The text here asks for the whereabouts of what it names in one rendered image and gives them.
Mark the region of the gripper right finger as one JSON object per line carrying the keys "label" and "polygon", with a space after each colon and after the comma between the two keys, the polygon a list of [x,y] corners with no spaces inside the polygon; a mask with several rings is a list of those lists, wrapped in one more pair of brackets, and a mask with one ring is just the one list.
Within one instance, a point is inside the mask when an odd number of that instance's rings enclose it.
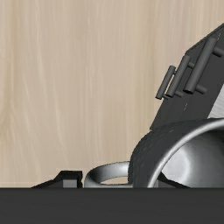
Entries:
{"label": "gripper right finger", "polygon": [[187,185],[168,179],[162,172],[157,178],[158,188],[187,188]]}

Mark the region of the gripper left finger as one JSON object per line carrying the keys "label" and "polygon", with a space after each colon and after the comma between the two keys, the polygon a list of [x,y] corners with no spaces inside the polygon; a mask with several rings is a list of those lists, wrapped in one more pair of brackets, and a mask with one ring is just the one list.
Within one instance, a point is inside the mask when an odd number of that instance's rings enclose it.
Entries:
{"label": "gripper left finger", "polygon": [[34,188],[82,188],[82,178],[82,171],[60,171],[54,179],[35,185]]}

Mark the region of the grey porcelain mug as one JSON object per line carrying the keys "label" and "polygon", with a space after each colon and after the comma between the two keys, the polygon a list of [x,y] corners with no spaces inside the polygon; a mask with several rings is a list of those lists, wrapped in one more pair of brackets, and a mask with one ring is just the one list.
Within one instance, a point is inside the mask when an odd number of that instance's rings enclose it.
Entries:
{"label": "grey porcelain mug", "polygon": [[107,180],[126,177],[128,182],[118,188],[153,188],[161,172],[187,188],[224,188],[224,118],[154,129],[141,139],[130,161],[92,169],[84,186],[107,188]]}

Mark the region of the cabinet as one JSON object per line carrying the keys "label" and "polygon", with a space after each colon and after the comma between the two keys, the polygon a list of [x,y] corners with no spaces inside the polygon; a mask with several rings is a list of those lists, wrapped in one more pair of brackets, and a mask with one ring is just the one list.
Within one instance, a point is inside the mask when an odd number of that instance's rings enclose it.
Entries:
{"label": "cabinet", "polygon": [[152,130],[169,123],[224,117],[224,23],[170,66],[157,91]]}

